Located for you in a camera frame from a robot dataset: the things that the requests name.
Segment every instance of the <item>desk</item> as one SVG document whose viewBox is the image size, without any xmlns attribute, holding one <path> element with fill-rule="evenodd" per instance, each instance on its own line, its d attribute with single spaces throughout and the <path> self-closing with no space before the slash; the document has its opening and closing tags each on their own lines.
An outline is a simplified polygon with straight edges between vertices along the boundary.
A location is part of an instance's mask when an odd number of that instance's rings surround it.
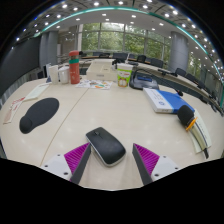
<svg viewBox="0 0 224 224">
<path fill-rule="evenodd" d="M 133 143 L 158 155 L 167 155 L 180 168 L 206 162 L 203 153 L 195 154 L 193 142 L 177 115 L 155 113 L 143 91 L 121 88 L 116 83 L 110 90 L 76 88 L 60 83 L 50 85 L 38 100 L 23 102 L 12 123 L 3 125 L 11 102 L 26 96 L 36 85 L 44 82 L 46 79 L 23 84 L 0 111 L 0 136 L 10 160 L 40 167 L 55 154 L 65 154 L 87 143 L 87 132 L 104 127 L 123 144 L 126 156 L 114 167 L 105 167 L 96 153 L 91 152 L 80 186 L 108 190 L 142 187 L 132 155 Z M 160 89 L 175 93 L 168 87 L 160 86 Z M 31 105 L 47 97 L 59 100 L 57 113 L 44 125 L 27 135 L 22 134 L 19 130 L 21 117 Z M 219 159 L 224 148 L 223 117 L 191 95 L 184 94 L 183 99 L 198 110 L 210 134 L 212 146 L 207 161 Z"/>
<path fill-rule="evenodd" d="M 84 68 L 84 67 L 86 68 L 86 67 L 89 67 L 89 64 L 91 64 L 91 61 L 89 61 L 89 60 L 80 60 L 79 63 L 80 63 L 80 67 L 81 68 Z M 208 101 L 213 103 L 217 107 L 217 109 L 219 111 L 222 111 L 220 106 L 219 106 L 219 104 L 214 99 L 209 98 L 209 94 L 204 89 L 199 89 L 197 87 L 196 83 L 193 83 L 190 80 L 188 80 L 188 79 L 186 79 L 186 78 L 184 78 L 184 77 L 182 77 L 180 75 L 178 77 L 175 77 L 175 76 L 172 76 L 172 75 L 169 75 L 169 74 L 163 76 L 162 72 L 158 71 L 158 69 L 161 69 L 161 68 L 149 65 L 147 63 L 139 63 L 138 62 L 138 66 L 136 67 L 136 69 L 146 69 L 149 72 L 151 72 L 153 75 L 155 75 L 156 77 L 163 78 L 165 80 L 169 80 L 171 82 L 175 82 L 175 83 L 178 83 L 178 84 L 180 84 L 182 86 L 185 86 L 185 87 L 187 87 L 187 88 L 189 88 L 189 89 L 199 93 L 203 97 L 205 97 Z"/>
</svg>

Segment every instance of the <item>window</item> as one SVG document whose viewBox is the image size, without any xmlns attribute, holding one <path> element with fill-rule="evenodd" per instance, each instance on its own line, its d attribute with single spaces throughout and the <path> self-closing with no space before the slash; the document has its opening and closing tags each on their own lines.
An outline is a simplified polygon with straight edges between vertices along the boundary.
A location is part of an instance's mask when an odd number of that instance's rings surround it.
<svg viewBox="0 0 224 224">
<path fill-rule="evenodd" d="M 82 51 L 98 49 L 98 32 L 82 33 Z"/>
<path fill-rule="evenodd" d="M 148 39 L 146 52 L 147 57 L 161 59 L 163 50 L 162 48 L 163 45 L 161 43 Z"/>
<path fill-rule="evenodd" d="M 87 23 L 83 25 L 83 31 L 100 30 L 100 23 Z"/>
<path fill-rule="evenodd" d="M 161 36 L 161 35 L 159 35 L 157 33 L 154 33 L 154 32 L 148 31 L 148 37 L 150 37 L 153 40 L 157 40 L 159 42 L 162 42 L 162 43 L 164 41 L 164 37 L 163 36 Z"/>
<path fill-rule="evenodd" d="M 100 50 L 122 51 L 123 33 L 119 32 L 101 32 Z"/>
<path fill-rule="evenodd" d="M 143 35 L 143 36 L 145 36 L 145 34 L 146 34 L 146 30 L 143 30 L 143 29 L 141 29 L 139 27 L 135 27 L 135 26 L 129 26 L 129 25 L 126 25 L 125 31 L 127 33 L 133 33 L 133 34 L 138 34 L 138 35 Z"/>
<path fill-rule="evenodd" d="M 125 51 L 137 54 L 144 54 L 144 40 L 144 37 L 126 34 Z"/>
<path fill-rule="evenodd" d="M 124 24 L 121 23 L 102 23 L 101 30 L 124 31 Z"/>
</svg>

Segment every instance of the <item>computer mouse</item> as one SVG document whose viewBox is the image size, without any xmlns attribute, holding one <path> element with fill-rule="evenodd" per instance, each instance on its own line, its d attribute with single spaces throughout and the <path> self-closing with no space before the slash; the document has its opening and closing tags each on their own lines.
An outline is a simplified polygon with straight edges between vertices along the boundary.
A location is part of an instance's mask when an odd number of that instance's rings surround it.
<svg viewBox="0 0 224 224">
<path fill-rule="evenodd" d="M 114 166 L 125 156 L 124 146 L 104 128 L 96 128 L 86 134 L 86 138 L 105 166 Z"/>
</svg>

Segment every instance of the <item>paper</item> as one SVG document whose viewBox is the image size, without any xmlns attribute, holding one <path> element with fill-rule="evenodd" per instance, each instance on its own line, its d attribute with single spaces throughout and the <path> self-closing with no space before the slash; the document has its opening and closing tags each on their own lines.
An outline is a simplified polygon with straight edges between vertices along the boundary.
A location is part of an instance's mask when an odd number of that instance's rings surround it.
<svg viewBox="0 0 224 224">
<path fill-rule="evenodd" d="M 33 100 L 37 99 L 38 96 L 50 85 L 50 83 L 44 83 L 36 86 L 24 99 L 24 101 L 27 100 Z"/>
<path fill-rule="evenodd" d="M 14 100 L 5 116 L 4 122 L 3 124 L 8 124 L 12 122 L 12 119 L 16 113 L 16 111 L 18 110 L 20 104 L 24 101 L 25 97 L 20 98 L 18 100 Z"/>
<path fill-rule="evenodd" d="M 110 89 L 112 81 L 102 81 L 102 80 L 83 80 L 75 87 L 81 88 L 91 88 L 91 89 Z"/>
<path fill-rule="evenodd" d="M 205 123 L 202 120 L 199 112 L 196 109 L 195 109 L 195 112 L 194 112 L 194 117 L 197 117 L 196 123 L 200 127 L 200 129 L 202 130 L 203 135 L 204 135 L 204 137 L 206 139 L 206 142 L 207 142 L 207 148 L 209 148 L 212 145 L 212 141 L 211 141 L 211 138 L 209 136 L 208 130 L 207 130 L 206 126 L 205 126 Z M 196 138 L 194 137 L 194 135 L 190 131 L 189 131 L 189 134 L 190 134 L 190 137 L 191 137 L 191 139 L 193 141 L 195 152 L 196 153 L 201 152 L 202 149 L 201 149 L 198 141 L 196 140 Z"/>
</svg>

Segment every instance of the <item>mouse pad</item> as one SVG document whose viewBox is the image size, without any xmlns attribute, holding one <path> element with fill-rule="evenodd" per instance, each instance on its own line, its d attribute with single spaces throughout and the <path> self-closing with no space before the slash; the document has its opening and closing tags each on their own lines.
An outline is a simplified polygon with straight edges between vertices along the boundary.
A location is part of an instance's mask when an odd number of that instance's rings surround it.
<svg viewBox="0 0 224 224">
<path fill-rule="evenodd" d="M 50 120 L 59 108 L 59 101 L 46 98 L 33 104 L 20 119 L 19 128 L 23 134 L 28 134 L 34 128 Z"/>
<path fill-rule="evenodd" d="M 88 132 L 86 137 L 106 166 L 116 165 L 125 156 L 123 145 L 102 127 Z"/>
</svg>

